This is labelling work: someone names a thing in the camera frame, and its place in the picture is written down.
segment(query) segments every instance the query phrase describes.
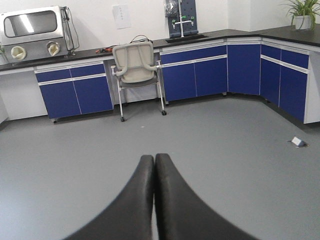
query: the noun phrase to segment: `sink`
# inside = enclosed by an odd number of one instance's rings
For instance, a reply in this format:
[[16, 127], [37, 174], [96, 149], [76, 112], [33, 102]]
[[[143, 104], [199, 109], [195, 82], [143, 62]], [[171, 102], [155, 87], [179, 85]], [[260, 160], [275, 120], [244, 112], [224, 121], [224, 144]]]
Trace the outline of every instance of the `sink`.
[[189, 40], [195, 40], [195, 39], [203, 39], [206, 38], [206, 35], [203, 34], [192, 34], [192, 35], [188, 35], [185, 37], [174, 37], [174, 38], [170, 38], [170, 39], [166, 39], [165, 41], [167, 43], [177, 43], [177, 42], [183, 42], [183, 41], [189, 41]]

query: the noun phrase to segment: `blue cabinet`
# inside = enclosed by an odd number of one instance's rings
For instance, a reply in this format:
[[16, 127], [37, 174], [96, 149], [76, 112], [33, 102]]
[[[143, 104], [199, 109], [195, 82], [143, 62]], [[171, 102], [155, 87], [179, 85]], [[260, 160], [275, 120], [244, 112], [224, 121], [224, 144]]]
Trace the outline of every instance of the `blue cabinet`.
[[279, 107], [300, 121], [305, 118], [308, 74], [281, 66]]
[[260, 95], [279, 105], [281, 66], [278, 63], [261, 59]]
[[228, 45], [228, 92], [260, 94], [260, 44]]
[[261, 55], [266, 56], [267, 59], [261, 59], [260, 95], [278, 106], [281, 49], [262, 45]]
[[102, 62], [37, 70], [35, 75], [50, 119], [113, 109]]
[[227, 91], [225, 45], [164, 54], [161, 56], [161, 62], [167, 101]]
[[221, 58], [194, 64], [197, 96], [227, 92], [227, 59]]
[[309, 56], [262, 45], [261, 96], [304, 122]]
[[189, 99], [197, 96], [194, 64], [184, 64], [162, 69], [165, 99]]
[[72, 81], [41, 85], [40, 90], [50, 119], [81, 114]]
[[73, 82], [82, 114], [113, 109], [105, 76]]

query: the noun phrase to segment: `black countertop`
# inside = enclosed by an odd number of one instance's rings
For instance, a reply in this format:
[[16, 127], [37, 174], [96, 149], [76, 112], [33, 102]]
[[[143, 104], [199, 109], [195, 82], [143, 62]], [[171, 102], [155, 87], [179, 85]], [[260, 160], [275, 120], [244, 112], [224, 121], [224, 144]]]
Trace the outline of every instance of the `black countertop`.
[[[314, 30], [295, 30], [294, 26], [283, 26], [283, 27], [270, 28], [270, 29], [264, 29], [259, 31], [251, 31], [251, 32], [224, 29], [224, 30], [218, 30], [218, 31], [204, 32], [202, 34], [205, 35], [206, 37], [187, 40], [187, 41], [173, 42], [173, 43], [167, 43], [166, 39], [154, 40], [153, 47], [155, 49], [161, 49], [161, 48], [193, 44], [193, 43], [201, 43], [201, 42], [224, 39], [224, 38], [241, 38], [241, 37], [242, 38], [243, 37], [262, 37], [262, 38], [282, 40], [282, 41], [287, 41], [292, 43], [320, 47], [320, 24], [316, 24]], [[18, 62], [14, 64], [8, 63], [8, 64], [0, 65], [0, 72], [41, 66], [41, 65], [70, 62], [70, 61], [76, 61], [76, 60], [108, 57], [108, 56], [112, 56], [112, 53], [109, 53], [109, 52], [96, 53], [96, 49], [76, 51], [75, 55], [68, 55], [67, 57], [56, 56], [56, 57], [39, 59], [39, 60], [23, 61], [23, 62]]]

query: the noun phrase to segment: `small white object on floor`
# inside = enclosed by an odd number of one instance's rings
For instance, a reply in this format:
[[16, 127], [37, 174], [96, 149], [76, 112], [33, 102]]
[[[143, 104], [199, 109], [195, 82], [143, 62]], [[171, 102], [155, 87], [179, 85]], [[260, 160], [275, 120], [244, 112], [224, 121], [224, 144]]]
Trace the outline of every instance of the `small white object on floor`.
[[297, 148], [309, 146], [305, 141], [301, 140], [300, 138], [298, 138], [296, 136], [294, 136], [293, 139], [289, 142], [293, 143]]

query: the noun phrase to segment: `gray floor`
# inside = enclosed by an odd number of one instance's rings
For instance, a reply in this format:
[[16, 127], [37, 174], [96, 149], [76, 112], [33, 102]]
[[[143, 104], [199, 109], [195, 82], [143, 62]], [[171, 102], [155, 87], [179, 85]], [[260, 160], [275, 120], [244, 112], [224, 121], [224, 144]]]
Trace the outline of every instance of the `gray floor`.
[[[320, 124], [248, 96], [166, 110], [145, 101], [124, 109], [127, 122], [116, 109], [0, 125], [0, 239], [63, 239], [114, 199], [141, 155], [156, 153], [169, 153], [209, 206], [259, 239], [320, 239]], [[293, 136], [310, 146], [295, 148]]]

